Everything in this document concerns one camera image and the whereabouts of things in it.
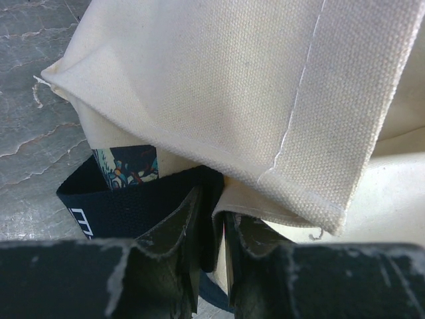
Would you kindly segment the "cream canvas tote bag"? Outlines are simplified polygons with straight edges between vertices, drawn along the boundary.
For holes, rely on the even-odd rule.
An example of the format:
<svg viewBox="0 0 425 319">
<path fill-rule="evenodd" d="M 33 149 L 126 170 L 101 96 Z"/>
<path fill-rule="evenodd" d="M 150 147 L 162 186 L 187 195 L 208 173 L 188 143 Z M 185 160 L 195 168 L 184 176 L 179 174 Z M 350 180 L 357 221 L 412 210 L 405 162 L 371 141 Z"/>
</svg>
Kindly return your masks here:
<svg viewBox="0 0 425 319">
<path fill-rule="evenodd" d="M 92 1 L 41 73 L 92 150 L 57 195 L 137 239 L 200 187 L 198 298 L 234 315 L 224 216 L 424 250 L 423 1 Z"/>
</svg>

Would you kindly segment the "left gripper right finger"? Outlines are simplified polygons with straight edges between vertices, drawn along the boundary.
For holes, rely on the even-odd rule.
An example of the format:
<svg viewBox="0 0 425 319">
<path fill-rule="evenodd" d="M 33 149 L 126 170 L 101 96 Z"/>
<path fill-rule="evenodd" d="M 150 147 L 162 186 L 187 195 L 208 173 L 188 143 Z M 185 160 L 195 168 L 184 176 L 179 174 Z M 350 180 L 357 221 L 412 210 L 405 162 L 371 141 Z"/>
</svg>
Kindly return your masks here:
<svg viewBox="0 0 425 319">
<path fill-rule="evenodd" d="M 424 250 L 299 245 L 253 217 L 224 216 L 228 296 L 237 318 L 423 318 Z"/>
</svg>

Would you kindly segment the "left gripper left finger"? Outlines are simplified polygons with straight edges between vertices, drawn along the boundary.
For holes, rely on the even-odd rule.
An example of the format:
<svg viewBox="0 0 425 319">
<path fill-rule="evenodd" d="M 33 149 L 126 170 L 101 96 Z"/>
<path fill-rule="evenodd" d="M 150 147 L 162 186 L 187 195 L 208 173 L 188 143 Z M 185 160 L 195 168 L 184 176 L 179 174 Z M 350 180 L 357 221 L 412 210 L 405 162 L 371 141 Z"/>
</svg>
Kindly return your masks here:
<svg viewBox="0 0 425 319">
<path fill-rule="evenodd" d="M 4 241 L 2 318 L 190 318 L 202 191 L 137 239 Z"/>
</svg>

